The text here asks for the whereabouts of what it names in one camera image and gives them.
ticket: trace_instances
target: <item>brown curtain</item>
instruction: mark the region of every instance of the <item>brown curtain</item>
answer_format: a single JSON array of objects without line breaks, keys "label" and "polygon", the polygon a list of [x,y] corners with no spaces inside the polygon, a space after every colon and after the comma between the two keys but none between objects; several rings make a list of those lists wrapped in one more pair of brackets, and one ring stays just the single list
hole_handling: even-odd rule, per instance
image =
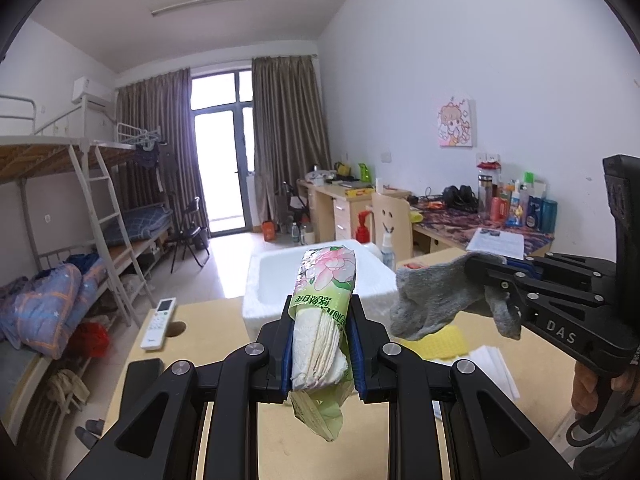
[{"label": "brown curtain", "polygon": [[[162,177],[177,218],[181,221],[187,204],[199,196],[199,218],[194,220],[201,227],[208,227],[191,117],[190,70],[178,70],[120,88],[116,116],[119,122],[149,131],[160,126],[162,140],[175,155],[177,171],[166,171]],[[163,202],[155,169],[146,170],[132,161],[121,165],[118,174],[124,209]]]},{"label": "brown curtain", "polygon": [[330,169],[329,140],[311,56],[259,57],[252,74],[258,214],[277,222],[276,191],[314,164]]}]

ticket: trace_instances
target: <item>table hole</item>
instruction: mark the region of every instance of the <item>table hole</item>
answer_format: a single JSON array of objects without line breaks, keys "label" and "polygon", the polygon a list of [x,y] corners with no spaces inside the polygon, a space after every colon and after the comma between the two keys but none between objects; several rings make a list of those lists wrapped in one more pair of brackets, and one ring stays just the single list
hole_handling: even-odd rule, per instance
[{"label": "table hole", "polygon": [[187,330],[187,324],[183,321],[172,321],[166,328],[167,337],[179,336],[182,332]]}]

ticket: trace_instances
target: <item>pink flower print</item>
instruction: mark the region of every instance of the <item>pink flower print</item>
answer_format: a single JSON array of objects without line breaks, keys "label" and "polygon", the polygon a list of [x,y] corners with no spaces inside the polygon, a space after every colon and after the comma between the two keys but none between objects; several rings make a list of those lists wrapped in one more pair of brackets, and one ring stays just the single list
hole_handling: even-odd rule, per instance
[{"label": "pink flower print", "polygon": [[337,251],[324,248],[320,249],[319,254],[315,256],[315,290],[324,289],[331,283],[331,280],[345,283],[353,279],[356,271],[356,256],[352,251],[345,247],[341,247]]}]

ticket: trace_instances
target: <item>green bottle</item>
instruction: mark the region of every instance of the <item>green bottle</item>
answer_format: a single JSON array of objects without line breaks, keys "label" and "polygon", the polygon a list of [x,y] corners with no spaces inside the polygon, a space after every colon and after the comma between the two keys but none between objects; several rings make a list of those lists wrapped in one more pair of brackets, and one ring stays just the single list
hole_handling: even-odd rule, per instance
[{"label": "green bottle", "polygon": [[360,167],[360,180],[371,184],[371,174],[369,173],[367,165],[361,162],[358,166]]}]

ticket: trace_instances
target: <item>glass door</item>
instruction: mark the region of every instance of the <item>glass door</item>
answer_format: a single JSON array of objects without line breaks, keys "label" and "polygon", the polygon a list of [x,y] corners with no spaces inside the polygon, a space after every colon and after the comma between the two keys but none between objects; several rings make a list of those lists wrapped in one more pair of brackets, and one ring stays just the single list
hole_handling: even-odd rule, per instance
[{"label": "glass door", "polygon": [[213,236],[252,225],[247,191],[247,176],[254,171],[252,99],[251,71],[193,80],[198,163]]}]

